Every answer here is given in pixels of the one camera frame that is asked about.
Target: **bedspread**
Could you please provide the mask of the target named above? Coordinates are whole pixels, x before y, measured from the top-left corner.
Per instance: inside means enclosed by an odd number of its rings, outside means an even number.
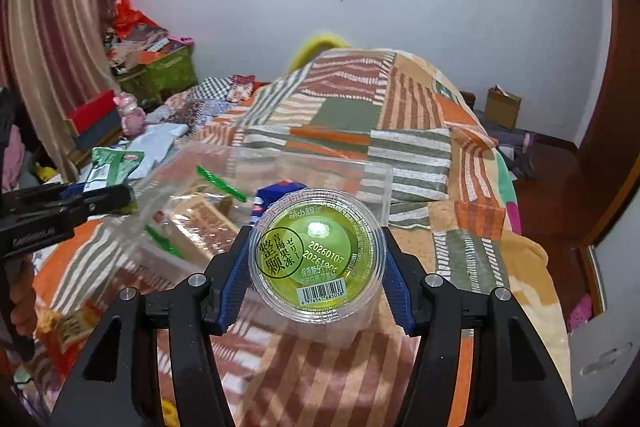
[[[519,235],[513,185],[495,142],[434,66],[392,50],[331,50],[260,88],[193,139],[392,165],[389,227],[399,246],[458,288],[509,287],[570,391],[566,330],[546,253]],[[379,190],[364,185],[357,196],[366,201]],[[83,225],[38,274],[38,296],[71,311],[123,255],[103,223]],[[238,322],[212,345],[237,425],[364,427],[394,423],[418,340],[396,327],[383,298],[369,328],[341,350],[268,328],[249,297]],[[450,425],[464,421],[472,353],[472,335],[463,332]],[[42,349],[33,365],[38,381],[56,385]],[[161,371],[170,374],[165,363]]]

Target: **curtain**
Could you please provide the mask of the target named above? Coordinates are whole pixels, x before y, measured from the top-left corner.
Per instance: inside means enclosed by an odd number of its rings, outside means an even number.
[[[60,173],[75,180],[66,115],[116,83],[102,46],[116,0],[0,0],[0,86],[16,90]]]

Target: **red plastic bag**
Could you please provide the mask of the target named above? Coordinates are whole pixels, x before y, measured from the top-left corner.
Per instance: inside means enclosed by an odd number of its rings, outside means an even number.
[[[113,22],[119,38],[124,40],[127,35],[129,35],[133,26],[137,24],[148,24],[149,26],[160,27],[160,25],[153,22],[141,11],[134,10],[131,7],[130,0],[120,0],[120,2],[116,4],[116,18]]]

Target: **clear plastic lid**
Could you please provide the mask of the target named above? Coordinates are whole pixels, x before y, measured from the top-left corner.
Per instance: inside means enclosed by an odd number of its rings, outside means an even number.
[[[366,306],[382,284],[382,230],[371,211],[345,192],[287,194],[255,225],[249,248],[256,290],[295,321],[345,318]]]

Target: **brown floor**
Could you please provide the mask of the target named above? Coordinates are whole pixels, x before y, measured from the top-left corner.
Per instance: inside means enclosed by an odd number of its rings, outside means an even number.
[[[596,195],[568,150],[536,143],[530,149],[533,180],[514,182],[522,233],[548,254],[565,318],[588,292],[579,253],[574,247],[593,223]]]

